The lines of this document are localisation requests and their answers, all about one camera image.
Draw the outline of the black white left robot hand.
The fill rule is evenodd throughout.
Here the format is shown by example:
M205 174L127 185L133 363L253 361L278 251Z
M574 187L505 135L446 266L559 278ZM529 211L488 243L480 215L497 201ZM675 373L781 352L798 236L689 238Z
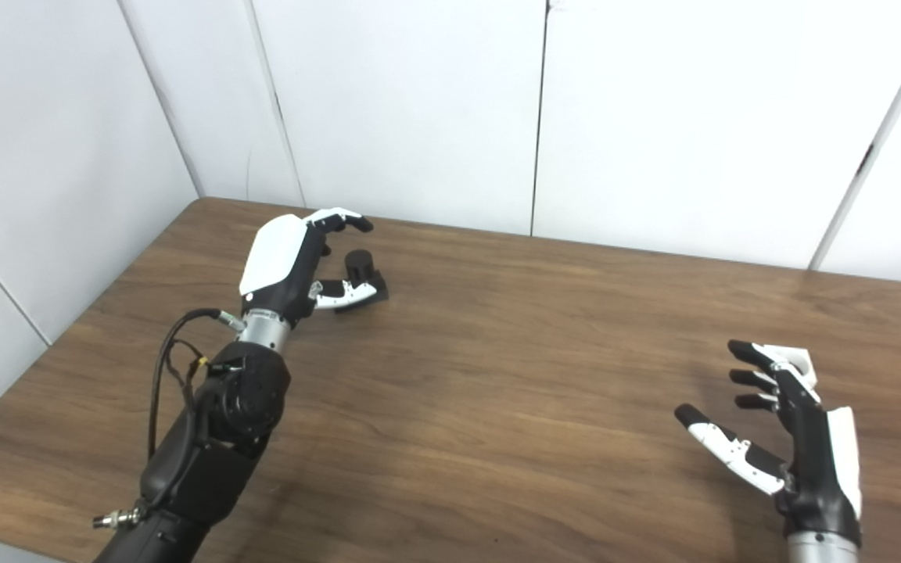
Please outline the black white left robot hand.
M307 217L280 215L258 229L248 253L239 295L241 311L265 310L295 328L316 310L352 310L389 299L385 278L368 252L347 257L347 279L316 274L330 254L328 234L354 227L370 232L367 217L346 208L323 208Z

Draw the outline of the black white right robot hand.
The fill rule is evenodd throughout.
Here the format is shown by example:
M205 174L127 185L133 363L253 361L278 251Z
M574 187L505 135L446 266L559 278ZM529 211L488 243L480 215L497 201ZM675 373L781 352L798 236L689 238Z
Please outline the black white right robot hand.
M863 546L860 449L851 407L828 410L804 348L732 339L746 364L729 376L753 387L735 399L744 410L775 414L792 440L783 459L683 403L676 419L723 466L774 502L792 562L856 562Z

